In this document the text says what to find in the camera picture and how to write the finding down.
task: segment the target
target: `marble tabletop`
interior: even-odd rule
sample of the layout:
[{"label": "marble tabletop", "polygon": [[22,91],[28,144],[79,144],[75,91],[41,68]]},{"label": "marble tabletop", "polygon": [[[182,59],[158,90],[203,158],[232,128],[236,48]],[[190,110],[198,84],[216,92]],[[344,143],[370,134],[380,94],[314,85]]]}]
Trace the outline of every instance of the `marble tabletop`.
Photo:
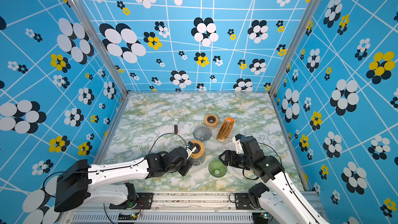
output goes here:
[{"label": "marble tabletop", "polygon": [[[178,118],[178,133],[187,142],[194,140],[193,129],[204,125],[205,115],[213,113],[219,117],[219,124],[210,127],[212,137],[203,142],[205,161],[193,166],[185,177],[175,172],[146,180],[129,180],[137,191],[247,191],[260,180],[245,179],[241,169],[233,167],[228,167],[221,178],[213,177],[208,170],[210,161],[217,159],[224,150],[235,150],[232,137],[238,133],[272,146],[296,187],[304,190],[266,93],[133,93],[103,163],[127,162],[147,155],[157,137],[174,132],[174,118],[170,113],[176,109],[184,112],[184,116]],[[226,142],[221,142],[216,136],[226,117],[233,118],[235,125]],[[152,153],[170,152],[183,144],[176,135],[164,135],[156,142]],[[260,147],[265,155],[276,157],[270,148]],[[245,175],[255,177],[252,172],[245,172]]]}]

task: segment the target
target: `black mount plate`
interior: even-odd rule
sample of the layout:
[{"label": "black mount plate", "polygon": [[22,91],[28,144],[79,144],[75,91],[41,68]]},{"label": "black mount plate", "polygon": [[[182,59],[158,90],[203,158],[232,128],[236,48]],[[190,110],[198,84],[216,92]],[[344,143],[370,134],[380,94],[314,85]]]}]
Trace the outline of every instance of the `black mount plate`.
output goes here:
[{"label": "black mount plate", "polygon": [[[150,209],[152,206],[152,199],[153,199],[153,193],[137,193],[137,204],[131,208],[131,209]],[[140,205],[139,200],[142,200],[144,203],[143,206]],[[123,209],[123,204],[121,205],[113,205],[111,204],[109,206],[109,209]]]},{"label": "black mount plate", "polygon": [[235,207],[238,210],[254,209],[250,205],[248,193],[235,193]]}]

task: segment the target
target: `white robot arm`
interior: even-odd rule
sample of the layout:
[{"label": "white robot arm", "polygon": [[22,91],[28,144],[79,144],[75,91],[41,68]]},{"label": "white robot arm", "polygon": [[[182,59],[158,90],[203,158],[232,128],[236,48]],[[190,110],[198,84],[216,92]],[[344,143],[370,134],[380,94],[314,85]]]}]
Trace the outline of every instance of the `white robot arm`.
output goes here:
[{"label": "white robot arm", "polygon": [[[281,224],[328,224],[296,188],[281,163],[273,156],[264,155],[253,136],[238,134],[232,140],[237,151],[226,150],[218,158],[226,166],[252,170],[267,185],[258,183],[249,190],[254,208],[266,209]],[[281,197],[287,208],[269,189]]]},{"label": "white robot arm", "polygon": [[192,167],[188,159],[195,150],[195,145],[189,142],[171,152],[151,153],[124,163],[87,165],[86,159],[79,160],[57,179],[54,211],[69,211],[85,203],[112,203],[126,209],[137,200],[134,185],[112,183],[173,172],[185,176]]}]

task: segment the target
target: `blue wallpaper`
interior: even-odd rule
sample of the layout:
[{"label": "blue wallpaper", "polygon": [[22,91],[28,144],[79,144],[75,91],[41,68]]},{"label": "blue wallpaper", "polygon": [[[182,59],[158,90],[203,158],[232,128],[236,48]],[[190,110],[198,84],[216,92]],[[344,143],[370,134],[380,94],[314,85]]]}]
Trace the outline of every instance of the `blue wallpaper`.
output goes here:
[{"label": "blue wallpaper", "polygon": [[331,223],[398,223],[398,0],[322,0],[271,97]]},{"label": "blue wallpaper", "polygon": [[53,223],[44,179],[93,162],[122,95],[67,0],[1,0],[0,47],[0,223]]},{"label": "blue wallpaper", "polygon": [[310,0],[81,0],[131,91],[265,91]]}]

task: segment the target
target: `wooden ring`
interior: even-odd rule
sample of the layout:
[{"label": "wooden ring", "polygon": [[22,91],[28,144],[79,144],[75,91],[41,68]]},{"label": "wooden ring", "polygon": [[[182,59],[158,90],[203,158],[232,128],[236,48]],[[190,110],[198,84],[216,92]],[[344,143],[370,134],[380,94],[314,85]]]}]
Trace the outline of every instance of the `wooden ring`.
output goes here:
[{"label": "wooden ring", "polygon": [[215,114],[207,114],[205,116],[205,124],[208,127],[215,127],[216,125],[218,125],[218,117]]},{"label": "wooden ring", "polygon": [[203,156],[203,154],[205,152],[205,146],[203,145],[203,143],[200,142],[199,140],[192,140],[191,142],[196,146],[196,149],[198,149],[198,146],[199,146],[199,152],[192,153],[191,157],[192,158],[199,158],[199,157]]}]

